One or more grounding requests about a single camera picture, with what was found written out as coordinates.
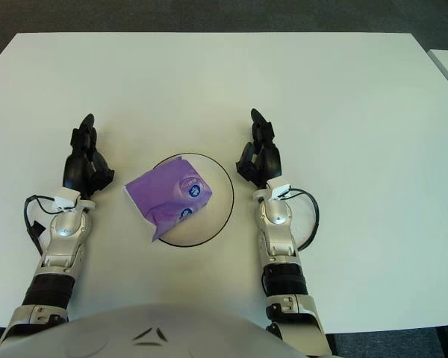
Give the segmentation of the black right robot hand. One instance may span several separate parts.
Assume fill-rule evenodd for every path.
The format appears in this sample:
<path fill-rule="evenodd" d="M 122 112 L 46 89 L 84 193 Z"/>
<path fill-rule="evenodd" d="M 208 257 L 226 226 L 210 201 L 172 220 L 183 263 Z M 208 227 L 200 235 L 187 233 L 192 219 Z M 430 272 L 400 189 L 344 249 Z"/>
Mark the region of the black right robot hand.
<path fill-rule="evenodd" d="M 243 148 L 236 162 L 237 173 L 258 189 L 264 189 L 268 180 L 281 176 L 281 158 L 271 122 L 255 108 L 251 109 L 252 141 Z"/>

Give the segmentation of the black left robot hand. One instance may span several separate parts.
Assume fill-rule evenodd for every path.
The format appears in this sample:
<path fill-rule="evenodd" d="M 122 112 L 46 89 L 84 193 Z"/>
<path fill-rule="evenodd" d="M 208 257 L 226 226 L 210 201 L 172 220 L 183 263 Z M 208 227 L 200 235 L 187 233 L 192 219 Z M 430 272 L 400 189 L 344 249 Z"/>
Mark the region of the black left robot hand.
<path fill-rule="evenodd" d="M 80 192 L 85 200 L 109 185 L 115 173 L 98 151 L 96 143 L 94 115 L 90 113 L 78 128 L 72 130 L 72 153 L 67 157 L 63 171 L 63 186 Z"/>

